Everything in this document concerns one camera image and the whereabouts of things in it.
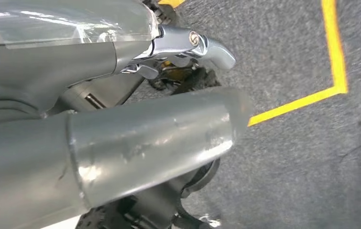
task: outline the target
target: yellow floor marking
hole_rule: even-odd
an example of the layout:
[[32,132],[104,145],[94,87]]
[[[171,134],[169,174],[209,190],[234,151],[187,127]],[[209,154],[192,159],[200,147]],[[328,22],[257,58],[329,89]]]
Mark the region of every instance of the yellow floor marking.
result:
[[182,4],[184,1],[185,0],[160,0],[159,4],[171,5],[173,8],[176,8],[180,4]]
[[299,109],[309,104],[329,98],[337,94],[348,92],[345,60],[340,43],[338,20],[336,13],[336,0],[321,0],[322,13],[325,24],[326,40],[328,43],[330,68],[333,76],[333,87],[308,95],[291,103],[279,106],[275,109],[258,114],[249,120],[248,126],[258,124],[276,116]]

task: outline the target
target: bolt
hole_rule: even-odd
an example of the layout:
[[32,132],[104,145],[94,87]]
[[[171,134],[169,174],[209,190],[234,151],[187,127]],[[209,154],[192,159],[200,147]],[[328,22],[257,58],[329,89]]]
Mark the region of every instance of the bolt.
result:
[[199,66],[198,66],[198,63],[193,63],[193,65],[192,65],[192,70],[194,71],[194,70],[196,70],[198,67],[199,67]]
[[198,33],[191,31],[189,34],[189,41],[192,45],[197,46],[198,42],[200,41]]

